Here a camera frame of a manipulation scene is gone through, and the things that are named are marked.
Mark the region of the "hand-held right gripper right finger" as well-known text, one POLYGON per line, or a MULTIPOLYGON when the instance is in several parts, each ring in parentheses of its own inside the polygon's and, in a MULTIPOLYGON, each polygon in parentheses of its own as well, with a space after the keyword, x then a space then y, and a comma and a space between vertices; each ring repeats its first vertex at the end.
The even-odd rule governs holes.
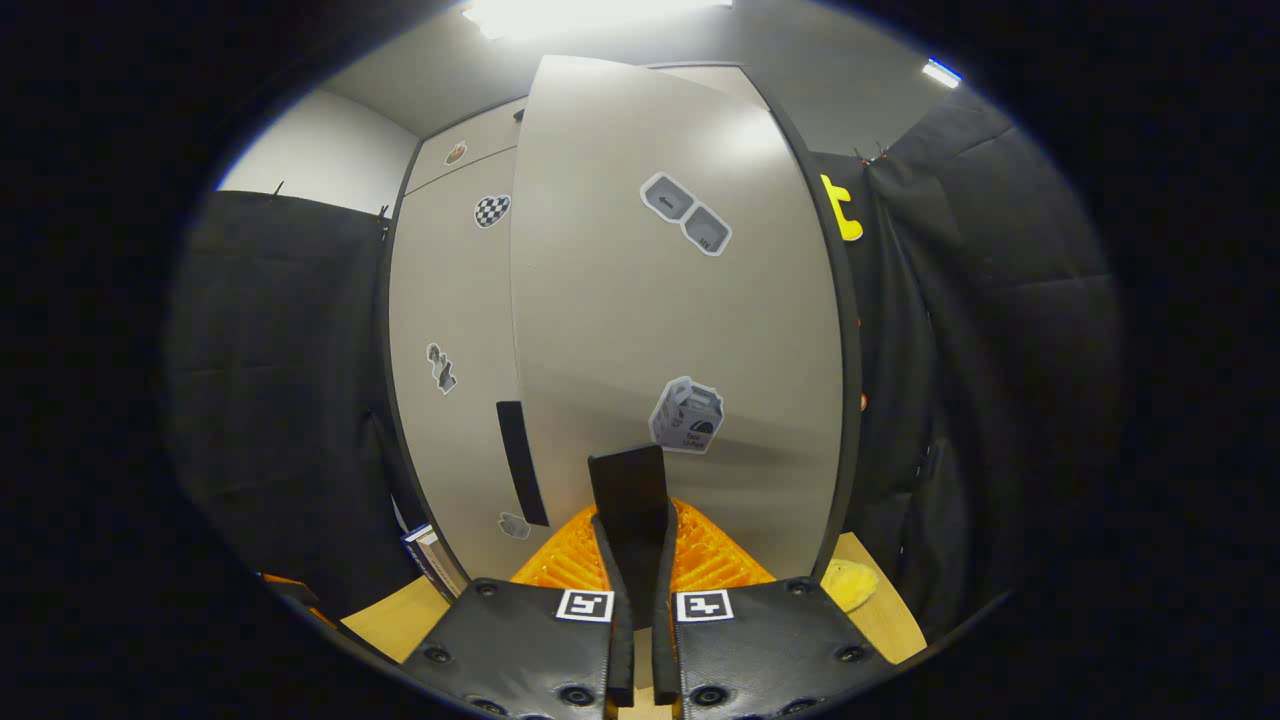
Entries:
POLYGON ((673 720, 792 720, 895 674, 819 580, 772 577, 691 503, 667 521, 652 659, 673 720))

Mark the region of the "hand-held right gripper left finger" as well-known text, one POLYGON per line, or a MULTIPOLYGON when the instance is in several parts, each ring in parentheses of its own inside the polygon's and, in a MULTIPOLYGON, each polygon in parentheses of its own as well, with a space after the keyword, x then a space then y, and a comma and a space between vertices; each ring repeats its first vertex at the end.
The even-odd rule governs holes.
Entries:
POLYGON ((512 578, 471 580, 399 667, 485 720, 617 720, 634 702, 634 621, 596 507, 512 578))

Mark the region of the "grey cabinet door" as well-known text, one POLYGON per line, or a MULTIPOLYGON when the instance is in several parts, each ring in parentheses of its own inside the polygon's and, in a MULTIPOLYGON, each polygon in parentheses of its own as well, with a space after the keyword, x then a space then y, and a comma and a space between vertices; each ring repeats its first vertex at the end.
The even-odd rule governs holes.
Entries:
POLYGON ((829 245, 765 108, 663 70, 545 56, 509 211, 515 345, 545 507, 593 497, 588 459, 645 445, 666 386, 712 387, 704 454, 669 492, 778 578, 819 575, 849 496, 829 245))
POLYGON ((507 149, 404 197, 388 297, 399 425, 431 523, 466 577, 502 580, 549 534, 520 500, 500 424, 521 397, 502 204, 515 164, 507 149))

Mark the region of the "grey double-door shoe cabinet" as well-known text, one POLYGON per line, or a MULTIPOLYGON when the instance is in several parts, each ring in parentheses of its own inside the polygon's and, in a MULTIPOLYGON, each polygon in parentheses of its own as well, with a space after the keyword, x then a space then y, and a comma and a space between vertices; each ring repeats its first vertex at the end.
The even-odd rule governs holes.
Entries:
MULTIPOLYGON (((847 498, 836 502, 836 509, 841 510, 845 519, 845 512, 847 507, 847 501, 850 498, 854 487, 854 465, 858 451, 858 429, 860 424, 859 414, 859 401, 861 392, 861 359, 860 359, 860 336, 858 325, 858 313, 855 309, 855 301, 852 297, 852 282, 850 278, 849 269, 844 265, 844 261, 838 259, 837 254, 842 247, 842 241, 838 232, 833 228, 833 218, 829 205, 826 200, 826 193, 822 187, 820 177, 817 169, 813 167, 812 159, 806 156, 806 150, 804 143, 799 140, 796 129, 790 124, 788 118, 783 114, 778 102, 769 100, 765 96, 765 91, 759 86, 758 82, 753 81, 744 68, 733 65, 676 65, 676 67, 660 67, 652 68, 644 67, 654 70, 663 70, 667 74, 677 76, 680 78, 690 79, 699 85, 705 85, 712 88, 717 88, 721 92, 733 95, 736 97, 755 102, 767 110, 769 110, 774 119, 777 120, 780 128, 783 131, 786 140, 788 141, 800 167, 803 174, 806 179, 809 190, 814 197, 815 209, 819 215, 820 228, 826 236, 829 245, 829 260, 832 265, 832 273, 835 279, 835 292, 837 296, 838 315, 841 322, 841 337, 842 347, 845 352, 845 373, 849 380, 852 380, 858 386, 858 405, 852 410, 845 413, 845 423, 847 427, 847 434, 844 437, 844 461, 850 464, 851 483, 849 487, 847 498)), ((396 237, 396 231, 399 223, 401 209, 404 197, 404 181, 402 181, 399 197, 397 199, 396 215, 394 215, 394 229, 390 238, 390 260, 393 254, 393 242, 396 237)), ((503 206, 509 210, 513 206, 513 190, 512 195, 503 200, 503 206)), ((385 307, 381 314, 381 322, 384 325, 384 356, 387 365, 390 370, 390 389, 392 400, 396 406, 397 419, 396 429, 404 443, 404 434, 401 429, 399 414, 396 404, 396 391, 392 380, 390 369, 390 350, 389 350, 389 311, 388 311, 388 297, 389 297, 389 282, 390 282, 390 260, 384 268, 385 277, 385 307)), ((663 455, 666 451, 682 452, 682 454, 704 454, 710 442, 714 439, 718 429, 722 425, 724 418, 724 402, 716 389, 708 386, 703 386, 689 377, 680 377, 671 380, 660 396, 655 411, 652 414, 650 419, 650 433, 652 439, 649 442, 655 442, 660 446, 663 455)), ((563 521, 554 521, 544 503, 541 486, 538 480, 535 464, 532 460, 532 452, 530 450, 527 428, 525 425, 524 406, 521 404, 521 397, 513 409, 506 409, 500 413, 502 433, 506 442, 506 452, 509 460, 509 469, 520 500, 524 503, 529 519, 531 523, 545 527, 549 530, 548 537, 538 546, 538 548, 561 527, 563 527, 575 514, 585 509, 593 502, 593 488, 591 500, 582 506, 577 512, 573 512, 563 521)), ((410 470, 412 478, 419 483, 415 475, 412 462, 410 460, 408 450, 406 448, 407 459, 410 462, 410 470)), ((424 502, 428 507, 429 520, 431 521, 430 510, 428 502, 424 497, 424 502)))

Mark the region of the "grey cabinet drawer front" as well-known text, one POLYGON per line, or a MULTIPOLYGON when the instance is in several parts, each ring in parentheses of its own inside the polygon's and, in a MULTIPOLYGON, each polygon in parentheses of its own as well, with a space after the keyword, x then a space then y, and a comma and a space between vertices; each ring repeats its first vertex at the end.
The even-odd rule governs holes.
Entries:
POLYGON ((529 97, 517 97, 456 122, 428 136, 407 170, 403 191, 412 192, 518 143, 529 97))

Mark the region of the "yellow fluffy cloth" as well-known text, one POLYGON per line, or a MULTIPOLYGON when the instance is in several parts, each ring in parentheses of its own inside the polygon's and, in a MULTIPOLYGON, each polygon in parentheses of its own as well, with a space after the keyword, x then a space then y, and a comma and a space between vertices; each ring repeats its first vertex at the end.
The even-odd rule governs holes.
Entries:
POLYGON ((879 573, 869 565, 847 559, 831 559, 820 579, 820 588, 841 612, 850 614, 877 592, 879 583, 879 573))

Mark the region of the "black backdrop cloth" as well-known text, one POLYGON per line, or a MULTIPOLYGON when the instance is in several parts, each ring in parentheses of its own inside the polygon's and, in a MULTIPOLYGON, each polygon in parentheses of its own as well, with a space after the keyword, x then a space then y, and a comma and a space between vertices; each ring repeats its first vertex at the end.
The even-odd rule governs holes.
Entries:
POLYGON ((1116 283, 1055 160, 968 88, 878 158, 812 159, 863 229, 845 528, 934 642, 1094 528, 1128 414, 1116 283))
POLYGON ((166 438, 195 505, 253 571, 333 620, 420 574, 396 519, 375 341, 385 219, 216 191, 191 227, 164 340, 166 438))

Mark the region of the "large ceiling light panel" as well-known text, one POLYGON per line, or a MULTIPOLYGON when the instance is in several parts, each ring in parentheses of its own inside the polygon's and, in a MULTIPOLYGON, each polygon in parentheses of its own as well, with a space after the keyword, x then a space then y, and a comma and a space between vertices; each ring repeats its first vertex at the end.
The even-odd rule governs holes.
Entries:
POLYGON ((732 6, 733 0, 468 0, 461 15, 488 40, 525 40, 626 29, 732 6))

